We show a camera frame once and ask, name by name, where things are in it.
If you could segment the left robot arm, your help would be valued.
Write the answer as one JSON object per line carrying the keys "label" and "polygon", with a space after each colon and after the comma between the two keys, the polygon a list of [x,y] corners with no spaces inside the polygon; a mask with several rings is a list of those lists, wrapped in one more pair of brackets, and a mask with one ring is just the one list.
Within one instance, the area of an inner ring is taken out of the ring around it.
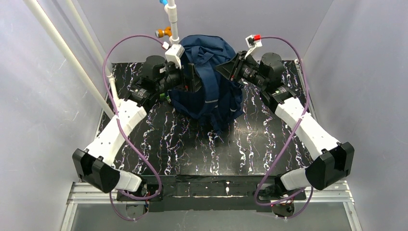
{"label": "left robot arm", "polygon": [[119,149],[159,101],[161,95],[179,87],[196,92],[201,79],[193,63],[177,67],[164,57],[152,55],[142,64],[141,72],[132,80],[125,97],[119,101],[117,114],[105,129],[84,150],[76,149],[72,159],[81,180],[103,193],[114,189],[136,192],[142,178],[113,168]]}

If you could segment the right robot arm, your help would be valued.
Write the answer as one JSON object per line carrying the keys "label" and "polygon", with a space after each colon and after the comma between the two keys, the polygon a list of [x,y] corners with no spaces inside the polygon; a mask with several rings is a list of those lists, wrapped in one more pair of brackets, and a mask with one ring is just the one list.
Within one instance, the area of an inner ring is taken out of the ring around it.
{"label": "right robot arm", "polygon": [[349,142],[338,141],[304,111],[298,97],[282,81],[285,68],[278,54],[265,53],[257,62],[242,51],[232,60],[217,65],[216,70],[228,80],[244,79],[259,87],[264,105],[295,131],[309,151],[312,164],[276,176],[275,191],[284,193],[309,186],[323,190],[350,175],[354,147]]}

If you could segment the navy blue backpack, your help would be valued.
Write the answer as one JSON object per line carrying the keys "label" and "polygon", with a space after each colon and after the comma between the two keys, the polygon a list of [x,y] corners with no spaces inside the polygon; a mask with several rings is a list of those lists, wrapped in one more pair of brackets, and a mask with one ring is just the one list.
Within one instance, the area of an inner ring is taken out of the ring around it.
{"label": "navy blue backpack", "polygon": [[172,89],[169,91],[171,104],[201,125],[211,124],[214,133],[219,135],[243,114],[242,85],[216,71],[217,65],[233,59],[236,52],[218,36],[189,35],[180,43],[185,49],[181,62],[194,64],[202,87],[197,92]]}

